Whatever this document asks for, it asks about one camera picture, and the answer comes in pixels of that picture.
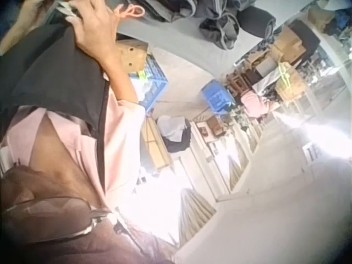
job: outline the white cloth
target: white cloth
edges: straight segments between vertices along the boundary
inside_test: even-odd
[[[160,130],[160,134],[173,142],[182,141],[182,133],[186,128],[184,117],[169,117],[168,115],[162,115],[158,118],[157,126]]]
[[[350,0],[330,0],[326,4],[326,1],[319,1],[318,5],[320,8],[329,10],[329,11],[336,11],[340,9],[347,9],[352,6],[352,3]]]

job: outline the sleeve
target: sleeve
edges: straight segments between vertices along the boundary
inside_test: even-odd
[[[109,92],[105,135],[105,190],[110,208],[116,208],[135,188],[140,168],[140,132],[145,109]]]

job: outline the finger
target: finger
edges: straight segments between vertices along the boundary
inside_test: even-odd
[[[90,0],[90,3],[92,4],[94,10],[99,14],[106,13],[106,5],[104,0]]]
[[[94,16],[94,9],[89,0],[73,0],[69,4],[78,10],[83,21]]]
[[[75,16],[67,16],[65,19],[72,25],[75,32],[76,41],[82,42],[84,35],[82,20]]]

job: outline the eyeglasses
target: eyeglasses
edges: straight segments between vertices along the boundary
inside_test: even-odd
[[[77,197],[54,197],[19,203],[2,213],[2,228],[19,244],[72,239],[89,234],[110,212],[92,210]],[[145,252],[121,223],[116,233],[127,234],[143,255]]]

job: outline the eyeglass frame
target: eyeglass frame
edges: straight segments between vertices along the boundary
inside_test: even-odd
[[[92,216],[90,216],[91,222],[84,230],[79,231],[79,232],[75,232],[75,233],[70,234],[70,235],[66,235],[65,237],[41,240],[41,241],[38,241],[38,242],[28,243],[28,244],[40,244],[40,243],[47,243],[47,242],[54,242],[54,241],[69,240],[69,239],[78,238],[78,237],[83,236],[83,235],[87,235],[87,234],[89,234],[89,233],[91,233],[93,231],[93,229],[95,228],[95,226],[97,226],[98,223],[102,222],[105,219],[108,219],[108,215],[113,214],[112,212],[108,212],[108,211],[93,210],[92,207],[90,206],[90,204],[86,200],[84,200],[84,199],[82,199],[80,197],[55,196],[55,197],[44,198],[44,199],[32,199],[32,200],[28,200],[28,201],[17,203],[15,205],[11,206],[10,208],[6,209],[5,211],[3,211],[1,213],[1,215],[4,215],[7,212],[9,212],[9,211],[13,210],[14,208],[16,208],[17,206],[23,205],[23,204],[28,203],[28,202],[40,202],[40,201],[46,201],[46,200],[50,200],[50,199],[76,199],[76,200],[81,200],[90,209],[90,213],[93,213]],[[132,236],[131,232],[129,232],[127,230],[127,228],[121,223],[120,220],[117,220],[117,224],[114,225],[113,229],[114,229],[115,233],[118,234],[118,235],[119,234],[126,234],[132,240],[132,242],[135,244],[135,246],[140,250],[141,254],[145,255],[145,256],[148,256],[148,254],[143,250],[141,245],[134,239],[134,237]]]

